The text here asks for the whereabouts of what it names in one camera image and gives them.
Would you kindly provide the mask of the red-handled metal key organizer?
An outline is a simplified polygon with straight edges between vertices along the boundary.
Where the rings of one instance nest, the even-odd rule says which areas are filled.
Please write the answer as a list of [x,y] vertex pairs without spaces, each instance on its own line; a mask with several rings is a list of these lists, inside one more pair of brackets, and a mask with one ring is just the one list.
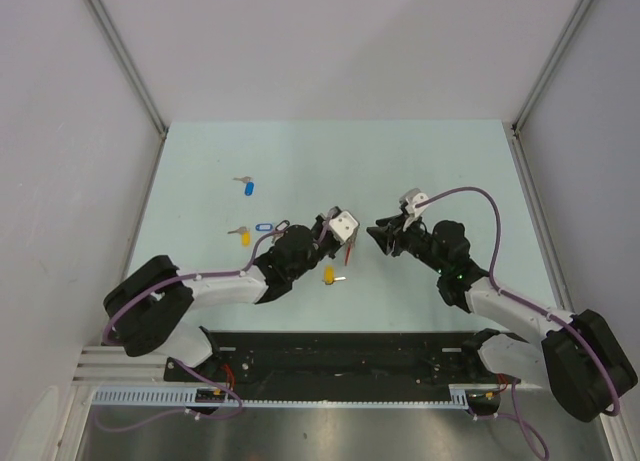
[[344,257],[344,266],[348,266],[351,260],[358,237],[358,231],[355,230],[346,242],[346,251]]

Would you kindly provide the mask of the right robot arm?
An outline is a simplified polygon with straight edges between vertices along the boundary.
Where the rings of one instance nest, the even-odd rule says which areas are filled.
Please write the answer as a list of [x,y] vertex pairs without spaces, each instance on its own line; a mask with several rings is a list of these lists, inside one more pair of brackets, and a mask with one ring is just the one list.
[[440,221],[427,230],[400,214],[382,218],[367,233],[392,257],[408,253],[437,275],[449,306],[487,318],[504,333],[485,329],[467,344],[463,374],[484,382],[494,373],[517,377],[552,393],[571,416],[590,422],[638,383],[638,375],[606,320],[520,303],[495,288],[488,271],[470,256],[463,224]]

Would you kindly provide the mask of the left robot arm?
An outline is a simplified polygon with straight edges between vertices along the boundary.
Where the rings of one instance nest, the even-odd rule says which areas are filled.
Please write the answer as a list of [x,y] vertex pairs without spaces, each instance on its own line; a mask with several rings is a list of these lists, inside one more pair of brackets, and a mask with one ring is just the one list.
[[333,207],[307,227],[282,221],[260,237],[247,264],[231,271],[183,274],[167,255],[156,255],[103,301],[108,316],[102,342],[131,358],[161,354],[186,366],[197,379],[214,378],[221,357],[204,325],[189,316],[218,305],[259,305],[289,293],[295,281],[352,243],[359,230],[347,210]]

